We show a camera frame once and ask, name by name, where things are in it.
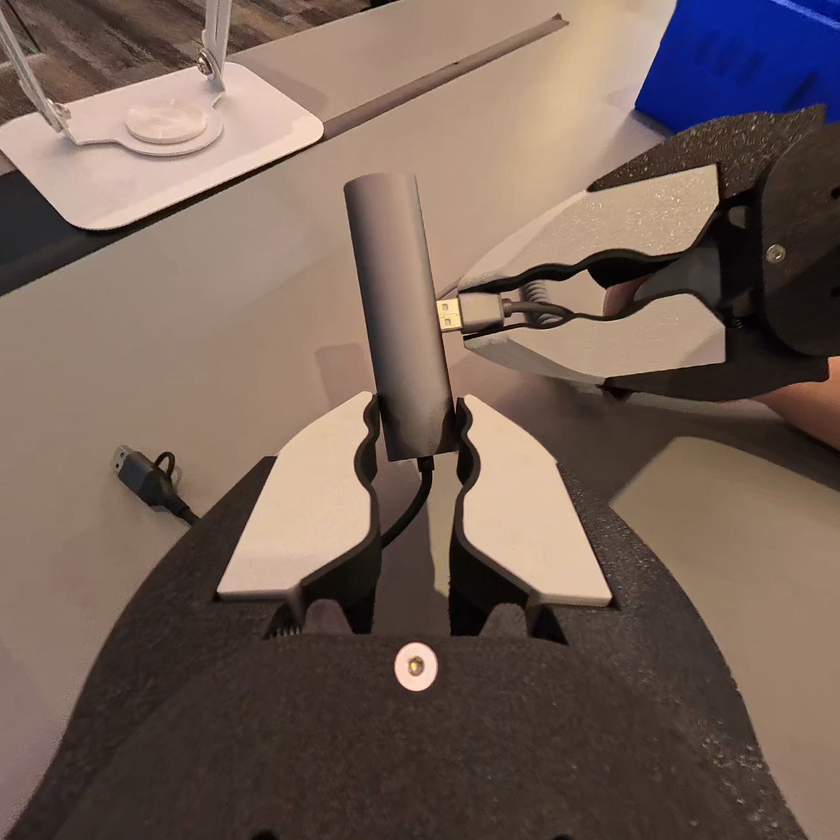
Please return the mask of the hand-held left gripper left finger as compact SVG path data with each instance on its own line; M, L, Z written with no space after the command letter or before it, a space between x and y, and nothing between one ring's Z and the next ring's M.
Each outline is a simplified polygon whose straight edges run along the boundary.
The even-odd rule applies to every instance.
M332 600L351 623L372 623L380 429L376 396L361 392L283 446L217 585L221 601L283 602L302 622L315 601Z

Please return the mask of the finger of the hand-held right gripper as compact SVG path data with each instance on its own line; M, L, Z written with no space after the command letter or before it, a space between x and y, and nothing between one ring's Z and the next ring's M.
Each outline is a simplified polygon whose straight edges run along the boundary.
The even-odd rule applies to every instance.
M538 277L565 280L604 259L665 261L700 241L719 203L715 164L582 191L492 248L456 289L509 291Z
M626 375L721 364L726 329L703 300L683 292L644 301L622 317L576 316L544 329L519 324L466 337L464 345L513 371L605 384Z

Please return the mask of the person's right hand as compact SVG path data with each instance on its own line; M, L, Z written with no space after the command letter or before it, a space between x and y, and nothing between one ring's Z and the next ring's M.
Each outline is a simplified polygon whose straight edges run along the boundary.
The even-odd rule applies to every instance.
M602 315L605 318L617 316L634 302L635 295L650 275L616 284L605 290Z

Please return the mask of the blue plastic bin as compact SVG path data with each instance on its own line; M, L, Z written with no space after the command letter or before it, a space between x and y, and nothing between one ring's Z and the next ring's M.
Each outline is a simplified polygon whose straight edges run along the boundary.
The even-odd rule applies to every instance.
M679 132L816 104L838 122L838 1L678 1L635 108Z

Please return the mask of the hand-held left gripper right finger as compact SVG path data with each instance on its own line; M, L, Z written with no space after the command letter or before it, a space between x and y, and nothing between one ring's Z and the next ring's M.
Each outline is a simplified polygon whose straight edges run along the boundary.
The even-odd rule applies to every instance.
M489 614L510 603L608 607L613 593L554 456L478 397L458 399L449 595Z

